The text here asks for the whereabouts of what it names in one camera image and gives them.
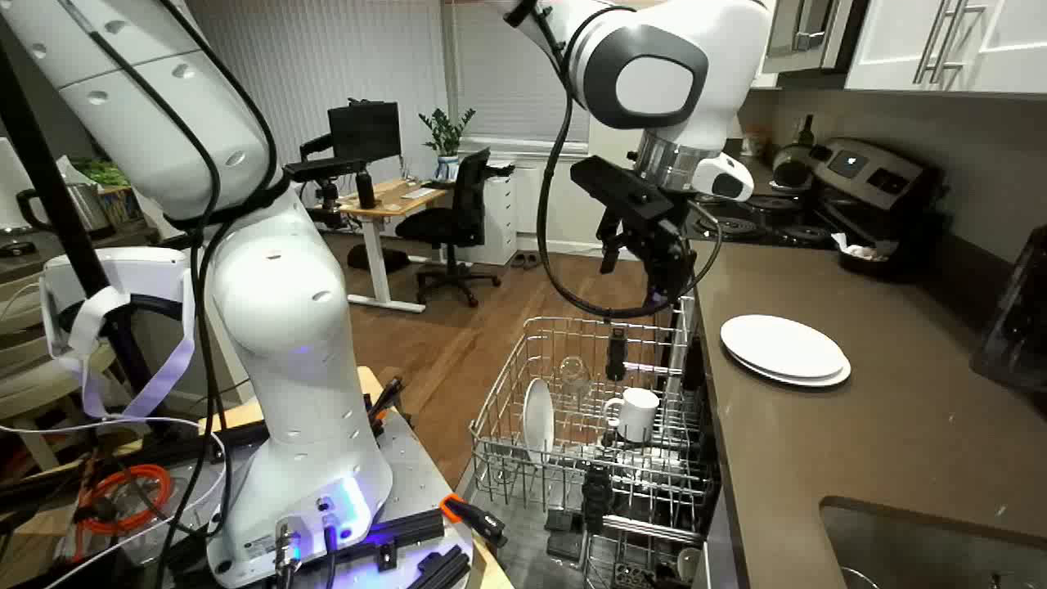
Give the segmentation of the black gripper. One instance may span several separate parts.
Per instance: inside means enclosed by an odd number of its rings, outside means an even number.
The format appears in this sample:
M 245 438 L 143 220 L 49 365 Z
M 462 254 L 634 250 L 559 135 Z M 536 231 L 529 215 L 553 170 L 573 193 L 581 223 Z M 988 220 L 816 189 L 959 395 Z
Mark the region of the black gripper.
M 573 165 L 568 178 L 604 206 L 596 231 L 602 241 L 598 275 L 612 275 L 617 250 L 629 250 L 644 263 L 649 304 L 670 304 L 693 272 L 693 250 L 680 230 L 680 206 L 654 183 L 602 157 Z

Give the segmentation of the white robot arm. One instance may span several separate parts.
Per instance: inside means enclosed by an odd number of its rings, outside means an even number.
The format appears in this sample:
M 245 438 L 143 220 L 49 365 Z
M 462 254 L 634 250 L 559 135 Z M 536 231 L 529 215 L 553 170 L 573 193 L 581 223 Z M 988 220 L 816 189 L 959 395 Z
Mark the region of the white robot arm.
M 649 310 L 693 281 L 686 240 L 640 209 L 708 189 L 770 32 L 758 0 L 493 0 L 564 77 L 567 106 L 637 132 L 682 166 L 608 166 L 629 195 L 608 212 L 652 257 Z M 191 265 L 193 302 L 217 310 L 253 376 L 269 438 L 207 546 L 212 575 L 245 589 L 279 572 L 279 544 L 303 563 L 357 546 L 391 495 L 357 384 L 347 291 L 319 231 L 275 178 L 275 142 L 193 16 L 172 0 L 0 0 L 0 16 L 39 60 L 77 120 L 209 254 Z

